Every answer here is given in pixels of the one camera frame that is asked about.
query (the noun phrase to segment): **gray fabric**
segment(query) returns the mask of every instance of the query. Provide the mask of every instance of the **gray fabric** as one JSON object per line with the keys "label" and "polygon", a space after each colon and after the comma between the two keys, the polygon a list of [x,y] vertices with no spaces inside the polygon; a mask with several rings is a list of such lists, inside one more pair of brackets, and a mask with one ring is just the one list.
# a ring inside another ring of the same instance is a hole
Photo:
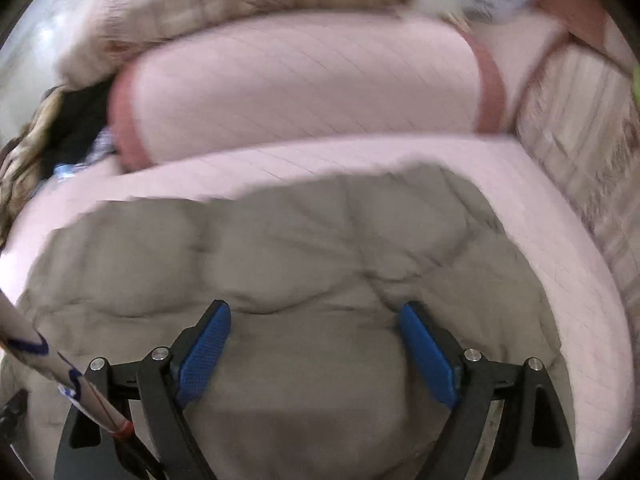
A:
{"label": "gray fabric", "polygon": [[[232,333],[186,415],[221,480],[413,479],[448,412],[396,331],[412,299],[491,359],[540,357],[574,425],[540,282],[475,186],[439,167],[107,203],[54,234],[19,307],[85,367],[170,344],[214,298]],[[18,447],[50,476],[66,400],[13,361],[0,384],[32,391]]]}

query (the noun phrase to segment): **silver bolt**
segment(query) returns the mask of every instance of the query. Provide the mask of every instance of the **silver bolt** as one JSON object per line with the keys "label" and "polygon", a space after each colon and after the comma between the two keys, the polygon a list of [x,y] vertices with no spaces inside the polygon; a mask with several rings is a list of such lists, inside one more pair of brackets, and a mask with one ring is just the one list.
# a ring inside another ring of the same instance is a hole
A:
{"label": "silver bolt", "polygon": [[104,368],[104,364],[104,359],[101,357],[97,357],[93,361],[91,361],[91,364],[89,364],[89,368],[97,372],[98,370],[102,370]]}
{"label": "silver bolt", "polygon": [[169,349],[166,346],[159,346],[158,348],[154,348],[151,352],[151,358],[154,361],[163,361],[169,355]]}
{"label": "silver bolt", "polygon": [[542,370],[542,368],[545,367],[545,365],[542,364],[542,361],[537,357],[532,357],[531,359],[529,359],[528,362],[529,362],[529,368],[537,372],[539,372],[540,370]]}
{"label": "silver bolt", "polygon": [[482,359],[482,354],[480,353],[479,350],[476,350],[475,348],[467,348],[465,350],[465,359],[475,363],[476,361],[479,361],[480,359]]}

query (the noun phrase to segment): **blue textured pad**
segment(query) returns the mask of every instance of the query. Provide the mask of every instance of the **blue textured pad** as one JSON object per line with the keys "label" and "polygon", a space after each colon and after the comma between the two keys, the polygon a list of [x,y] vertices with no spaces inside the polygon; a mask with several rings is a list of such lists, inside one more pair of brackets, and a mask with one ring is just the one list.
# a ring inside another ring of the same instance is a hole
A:
{"label": "blue textured pad", "polygon": [[414,310],[405,305],[400,312],[400,332],[420,375],[438,402],[452,410],[460,396],[456,391],[453,369]]}
{"label": "blue textured pad", "polygon": [[225,303],[218,308],[180,367],[175,400],[181,407],[184,408],[204,392],[230,330],[231,311]]}

